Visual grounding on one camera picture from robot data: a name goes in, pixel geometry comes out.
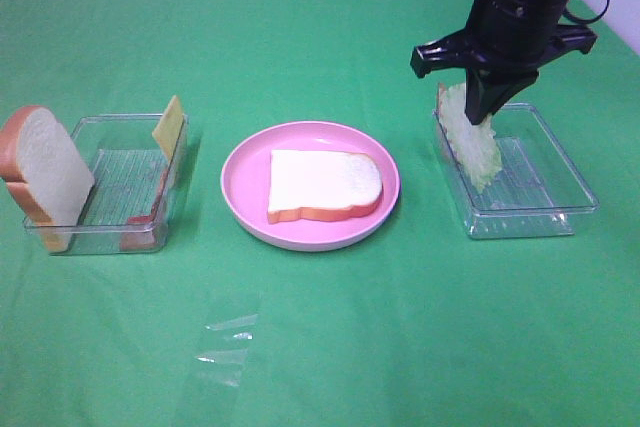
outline green table surface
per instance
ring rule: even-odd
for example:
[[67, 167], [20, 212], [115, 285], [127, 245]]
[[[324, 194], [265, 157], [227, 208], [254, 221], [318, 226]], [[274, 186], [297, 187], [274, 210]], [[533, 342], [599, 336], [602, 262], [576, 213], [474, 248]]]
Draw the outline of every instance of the green table surface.
[[[462, 72], [408, 65], [471, 1], [0, 0], [1, 122], [173, 94], [190, 116], [160, 252], [49, 256], [0, 190], [0, 424], [640, 425], [640, 59], [598, 23], [516, 98], [600, 199], [576, 235], [471, 240], [432, 141], [436, 85]], [[233, 218], [226, 157], [294, 120], [396, 159], [401, 199], [366, 240], [291, 252]]]

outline white bread slice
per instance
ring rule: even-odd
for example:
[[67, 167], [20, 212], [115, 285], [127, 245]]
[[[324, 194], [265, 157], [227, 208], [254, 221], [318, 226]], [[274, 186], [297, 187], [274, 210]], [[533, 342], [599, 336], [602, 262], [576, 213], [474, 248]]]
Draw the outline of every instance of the white bread slice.
[[271, 151], [269, 223], [334, 222], [371, 214], [382, 178], [367, 154], [326, 150]]
[[[73, 140], [51, 111], [18, 109], [0, 130], [0, 177], [38, 226], [73, 226], [94, 184]], [[48, 233], [51, 252], [67, 250], [71, 234]]]

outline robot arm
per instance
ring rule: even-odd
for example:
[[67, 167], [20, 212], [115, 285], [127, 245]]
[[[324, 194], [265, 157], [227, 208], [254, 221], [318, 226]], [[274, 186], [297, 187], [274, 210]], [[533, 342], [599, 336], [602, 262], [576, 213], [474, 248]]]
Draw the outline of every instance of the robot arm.
[[569, 0], [474, 0], [463, 29], [414, 48], [411, 67], [420, 78], [432, 70], [466, 70], [465, 113], [473, 125], [496, 113], [532, 85], [538, 69], [579, 50], [596, 35], [584, 25], [560, 25]]

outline transparent tray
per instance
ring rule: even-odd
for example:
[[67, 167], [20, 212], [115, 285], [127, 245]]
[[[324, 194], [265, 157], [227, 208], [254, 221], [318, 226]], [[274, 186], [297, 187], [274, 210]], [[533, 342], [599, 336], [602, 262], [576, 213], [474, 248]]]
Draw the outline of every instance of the transparent tray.
[[532, 105], [507, 104], [492, 119], [503, 168], [482, 193], [455, 160], [434, 115], [443, 170], [471, 238], [572, 235], [574, 214], [597, 209], [596, 196]]
[[187, 120], [171, 163], [151, 136], [162, 114], [82, 118], [71, 133], [95, 184], [74, 226], [37, 226], [27, 232], [72, 234], [63, 255], [154, 252], [167, 240], [170, 205], [186, 140]]

